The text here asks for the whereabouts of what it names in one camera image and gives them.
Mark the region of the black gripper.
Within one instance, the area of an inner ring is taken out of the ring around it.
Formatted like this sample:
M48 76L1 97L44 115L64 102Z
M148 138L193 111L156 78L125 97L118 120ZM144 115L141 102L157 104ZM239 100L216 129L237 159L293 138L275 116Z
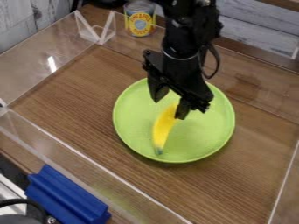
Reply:
M203 79L200 53L188 57L145 49L142 51L142 69L146 71L149 95L157 103L173 91L180 102L174 111L174 118L184 120L191 110L205 113L213 93Z

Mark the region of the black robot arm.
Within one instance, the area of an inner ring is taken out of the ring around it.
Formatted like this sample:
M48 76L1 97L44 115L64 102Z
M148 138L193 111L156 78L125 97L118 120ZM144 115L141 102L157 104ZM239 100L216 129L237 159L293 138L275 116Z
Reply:
M142 69L150 98L160 101L169 91L180 96L173 117L184 119L191 111L207 111L213 93L204 71L208 54L220 60L212 41L220 37L223 23L216 0L150 0L162 9L161 50L142 52Z

